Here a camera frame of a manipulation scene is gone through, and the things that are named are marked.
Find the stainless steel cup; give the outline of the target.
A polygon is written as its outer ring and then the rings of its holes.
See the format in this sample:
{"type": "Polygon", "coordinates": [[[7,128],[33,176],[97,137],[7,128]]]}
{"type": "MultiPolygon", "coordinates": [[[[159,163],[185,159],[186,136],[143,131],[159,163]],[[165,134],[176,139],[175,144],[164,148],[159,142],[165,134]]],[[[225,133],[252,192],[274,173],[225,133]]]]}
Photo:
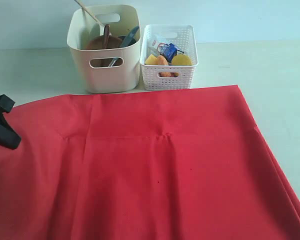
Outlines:
{"type": "Polygon", "coordinates": [[[120,45],[121,48],[134,45],[137,42],[133,37],[127,37],[126,35],[118,36],[118,38],[122,40],[122,43],[120,45]]]}

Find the yellow lemon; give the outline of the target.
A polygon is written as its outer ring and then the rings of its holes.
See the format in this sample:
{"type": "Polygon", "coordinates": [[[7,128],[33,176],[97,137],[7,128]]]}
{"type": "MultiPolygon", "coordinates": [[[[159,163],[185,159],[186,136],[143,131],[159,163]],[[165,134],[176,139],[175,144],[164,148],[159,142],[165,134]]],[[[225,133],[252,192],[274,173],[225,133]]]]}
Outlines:
{"type": "Polygon", "coordinates": [[[191,66],[192,61],[189,56],[185,54],[177,54],[171,60],[173,66],[191,66]]]}

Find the orange fried food piece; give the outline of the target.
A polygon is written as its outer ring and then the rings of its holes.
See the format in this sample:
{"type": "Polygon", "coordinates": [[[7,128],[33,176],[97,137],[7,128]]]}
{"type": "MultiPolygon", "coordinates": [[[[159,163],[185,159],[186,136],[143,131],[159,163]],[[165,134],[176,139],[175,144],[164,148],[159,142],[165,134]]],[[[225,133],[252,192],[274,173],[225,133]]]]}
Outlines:
{"type": "Polygon", "coordinates": [[[158,66],[168,66],[169,63],[168,63],[168,61],[166,60],[166,58],[164,56],[159,55],[156,58],[156,65],[158,65],[158,66]]]}

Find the white perforated basket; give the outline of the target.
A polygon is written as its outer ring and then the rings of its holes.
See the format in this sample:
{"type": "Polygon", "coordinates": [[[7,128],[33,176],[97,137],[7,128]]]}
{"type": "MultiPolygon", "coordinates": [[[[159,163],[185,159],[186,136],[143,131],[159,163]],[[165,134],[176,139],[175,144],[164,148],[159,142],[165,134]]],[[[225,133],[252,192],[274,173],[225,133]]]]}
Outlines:
{"type": "Polygon", "coordinates": [[[193,26],[146,25],[139,62],[146,90],[189,89],[198,65],[193,26]]]}

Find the dark wooden spoon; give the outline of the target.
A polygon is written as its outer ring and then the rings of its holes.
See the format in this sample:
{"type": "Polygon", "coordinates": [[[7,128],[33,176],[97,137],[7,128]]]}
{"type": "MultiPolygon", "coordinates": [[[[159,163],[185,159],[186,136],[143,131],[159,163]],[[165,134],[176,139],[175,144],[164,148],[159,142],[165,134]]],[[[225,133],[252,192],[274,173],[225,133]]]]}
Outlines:
{"type": "Polygon", "coordinates": [[[110,25],[106,24],[103,29],[102,49],[105,50],[108,46],[110,38],[110,25]]]}

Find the brown wooden plate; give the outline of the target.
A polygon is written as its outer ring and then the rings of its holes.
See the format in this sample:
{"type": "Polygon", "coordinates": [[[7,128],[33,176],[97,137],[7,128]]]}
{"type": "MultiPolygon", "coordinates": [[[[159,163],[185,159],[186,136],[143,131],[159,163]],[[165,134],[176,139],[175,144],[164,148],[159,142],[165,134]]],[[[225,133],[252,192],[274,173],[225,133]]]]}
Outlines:
{"type": "MultiPolygon", "coordinates": [[[[110,35],[108,39],[101,35],[93,40],[91,40],[85,50],[105,50],[105,49],[117,49],[122,43],[122,39],[117,36],[110,35]]],[[[90,61],[92,67],[108,67],[113,59],[112,58],[102,58],[102,59],[93,59],[90,61]]]]}

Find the yellow cheese wedge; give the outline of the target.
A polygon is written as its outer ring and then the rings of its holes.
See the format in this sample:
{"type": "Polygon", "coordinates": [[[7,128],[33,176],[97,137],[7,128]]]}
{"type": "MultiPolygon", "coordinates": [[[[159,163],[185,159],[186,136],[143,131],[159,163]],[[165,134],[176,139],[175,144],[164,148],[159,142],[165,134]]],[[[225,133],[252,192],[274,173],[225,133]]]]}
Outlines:
{"type": "Polygon", "coordinates": [[[153,55],[153,54],[150,54],[147,59],[145,60],[144,62],[145,65],[157,65],[158,64],[158,58],[153,55]]]}

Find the cream plastic bin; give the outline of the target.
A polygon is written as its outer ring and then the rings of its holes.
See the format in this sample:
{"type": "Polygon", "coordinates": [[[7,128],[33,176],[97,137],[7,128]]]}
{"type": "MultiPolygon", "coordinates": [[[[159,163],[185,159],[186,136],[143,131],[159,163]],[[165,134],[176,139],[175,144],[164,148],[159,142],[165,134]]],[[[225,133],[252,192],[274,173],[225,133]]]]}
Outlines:
{"type": "MultiPolygon", "coordinates": [[[[97,17],[117,14],[118,21],[102,20],[109,25],[110,33],[124,38],[139,25],[137,10],[130,5],[88,6],[97,17]]],[[[115,93],[134,89],[140,77],[141,33],[137,32],[131,43],[123,48],[87,49],[95,38],[103,35],[103,28],[83,9],[76,10],[70,21],[67,45],[77,70],[91,93],[115,93]]]]}

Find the red tablecloth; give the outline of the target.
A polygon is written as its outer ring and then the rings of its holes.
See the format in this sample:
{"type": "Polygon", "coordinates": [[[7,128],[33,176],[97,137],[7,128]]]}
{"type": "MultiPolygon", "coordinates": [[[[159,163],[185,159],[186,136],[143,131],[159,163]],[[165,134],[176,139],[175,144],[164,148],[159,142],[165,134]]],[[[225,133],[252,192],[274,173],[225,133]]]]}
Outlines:
{"type": "Polygon", "coordinates": [[[236,85],[15,107],[0,240],[300,240],[300,201],[236,85]]]}

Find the steel table knife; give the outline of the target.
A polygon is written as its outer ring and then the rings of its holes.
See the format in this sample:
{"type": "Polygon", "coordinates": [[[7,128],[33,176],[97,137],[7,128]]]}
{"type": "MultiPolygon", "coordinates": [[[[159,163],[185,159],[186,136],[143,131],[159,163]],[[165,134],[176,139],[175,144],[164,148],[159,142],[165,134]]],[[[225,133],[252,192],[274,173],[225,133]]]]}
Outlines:
{"type": "MultiPolygon", "coordinates": [[[[134,27],[132,30],[130,30],[130,32],[128,33],[128,35],[126,35],[121,43],[121,45],[119,46],[120,48],[125,48],[128,47],[130,42],[132,41],[132,39],[134,38],[134,36],[136,35],[136,33],[139,30],[139,26],[137,25],[136,27],[134,27]]],[[[108,65],[108,67],[113,67],[114,64],[116,63],[116,61],[119,59],[119,57],[115,57],[112,59],[112,61],[110,62],[110,64],[108,65]]]]}

